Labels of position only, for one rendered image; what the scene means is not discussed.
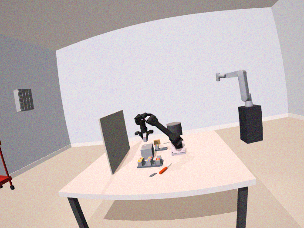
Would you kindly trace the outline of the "tan rectangular block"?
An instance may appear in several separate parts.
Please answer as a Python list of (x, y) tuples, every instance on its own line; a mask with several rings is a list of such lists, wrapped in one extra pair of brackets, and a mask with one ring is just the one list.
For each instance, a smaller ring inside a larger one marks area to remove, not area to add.
[(160, 143), (160, 139), (153, 140), (153, 141), (154, 141), (154, 145), (161, 144), (161, 143)]

